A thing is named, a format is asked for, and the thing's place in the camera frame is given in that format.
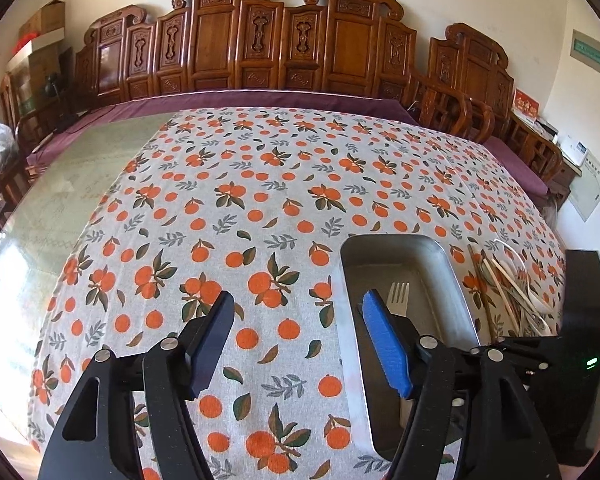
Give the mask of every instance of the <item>fork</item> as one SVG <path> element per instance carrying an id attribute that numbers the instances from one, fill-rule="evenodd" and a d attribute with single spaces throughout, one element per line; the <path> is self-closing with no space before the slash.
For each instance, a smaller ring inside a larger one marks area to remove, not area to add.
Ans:
<path id="1" fill-rule="evenodd" d="M 409 283 L 391 284 L 386 297 L 386 307 L 396 316 L 407 316 L 407 303 L 409 301 Z"/>

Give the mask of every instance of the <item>purple seat cover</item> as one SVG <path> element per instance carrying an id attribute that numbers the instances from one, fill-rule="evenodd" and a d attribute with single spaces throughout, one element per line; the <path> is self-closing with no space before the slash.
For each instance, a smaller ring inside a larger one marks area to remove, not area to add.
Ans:
<path id="1" fill-rule="evenodd" d="M 499 138 L 489 137 L 484 147 L 509 171 L 527 194 L 547 196 L 549 188 L 546 184 Z"/>
<path id="2" fill-rule="evenodd" d="M 398 101 L 365 97 L 321 94 L 314 92 L 289 92 L 267 90 L 227 90 L 192 92 L 169 96 L 151 97 L 99 108 L 84 115 L 67 131 L 55 136 L 37 153 L 27 157 L 32 166 L 48 166 L 66 150 L 88 126 L 107 124 L 124 119 L 146 117 L 188 108 L 223 107 L 279 107 L 308 108 L 346 114 L 357 114 L 379 119 L 417 123 Z"/>

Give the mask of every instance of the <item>metal pin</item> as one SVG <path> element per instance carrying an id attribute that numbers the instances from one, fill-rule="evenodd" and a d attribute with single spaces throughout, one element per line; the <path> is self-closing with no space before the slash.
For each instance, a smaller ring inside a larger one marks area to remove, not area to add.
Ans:
<path id="1" fill-rule="evenodd" d="M 96 355 L 93 356 L 93 358 L 96 359 L 96 362 L 98 362 L 98 363 L 103 363 L 104 361 L 109 360 L 110 357 L 111 357 L 111 352 L 109 350 L 107 350 L 106 348 L 103 348 L 102 350 L 98 350 L 96 352 Z"/>
<path id="2" fill-rule="evenodd" d="M 160 348 L 163 350 L 173 350 L 178 346 L 178 340 L 174 337 L 166 337 L 160 341 Z"/>
<path id="3" fill-rule="evenodd" d="M 423 348 L 431 350 L 438 346 L 438 342 L 436 341 L 436 338 L 431 337 L 430 335 L 426 335 L 420 338 L 420 345 Z"/>
<path id="4" fill-rule="evenodd" d="M 504 359 L 504 355 L 497 348 L 492 348 L 491 350 L 489 350 L 487 352 L 487 357 L 497 363 L 499 363 L 500 361 L 502 361 Z"/>

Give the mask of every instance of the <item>floral tablecloth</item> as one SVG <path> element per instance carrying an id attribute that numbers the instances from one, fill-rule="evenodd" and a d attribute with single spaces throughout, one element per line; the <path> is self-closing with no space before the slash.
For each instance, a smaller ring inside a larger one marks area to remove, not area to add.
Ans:
<path id="1" fill-rule="evenodd" d="M 316 110 L 184 110 L 126 165 L 64 266 L 32 374 L 33 446 L 45 448 L 95 351 L 144 352 L 225 288 L 234 326 L 211 386 L 190 405 L 214 476 L 380 478 L 388 462 L 350 441 L 332 298 L 341 244 L 369 232 L 437 240 L 485 343 L 469 243 L 513 244 L 559 310 L 562 251 L 483 147 Z M 508 333 L 500 298 L 488 297 L 498 333 Z M 136 403 L 144 476 L 154 480 L 141 394 Z"/>

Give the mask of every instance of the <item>metal tray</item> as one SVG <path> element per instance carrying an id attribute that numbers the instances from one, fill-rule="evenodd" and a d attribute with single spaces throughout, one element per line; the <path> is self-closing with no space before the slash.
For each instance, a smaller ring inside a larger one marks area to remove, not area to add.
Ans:
<path id="1" fill-rule="evenodd" d="M 340 257 L 346 291 L 334 305 L 352 436 L 359 448 L 391 460 L 404 431 L 400 398 L 384 376 L 360 314 L 364 293 L 375 288 L 386 300 L 393 282 L 408 282 L 407 317 L 420 334 L 465 350 L 478 345 L 478 336 L 445 250 L 432 238 L 358 235 L 342 245 Z"/>

